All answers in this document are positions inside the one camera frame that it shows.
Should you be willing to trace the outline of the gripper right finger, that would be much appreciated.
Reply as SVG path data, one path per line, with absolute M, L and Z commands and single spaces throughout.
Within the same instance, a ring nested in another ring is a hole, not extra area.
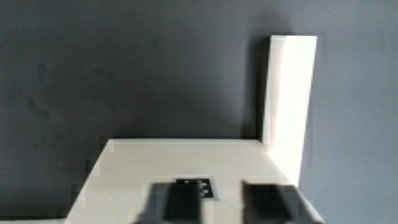
M 241 183 L 243 224 L 318 224 L 293 185 Z

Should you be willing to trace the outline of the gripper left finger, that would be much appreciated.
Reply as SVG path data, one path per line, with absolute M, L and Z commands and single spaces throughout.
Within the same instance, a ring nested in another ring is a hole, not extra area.
M 154 183 L 138 224 L 202 224 L 197 183 Z

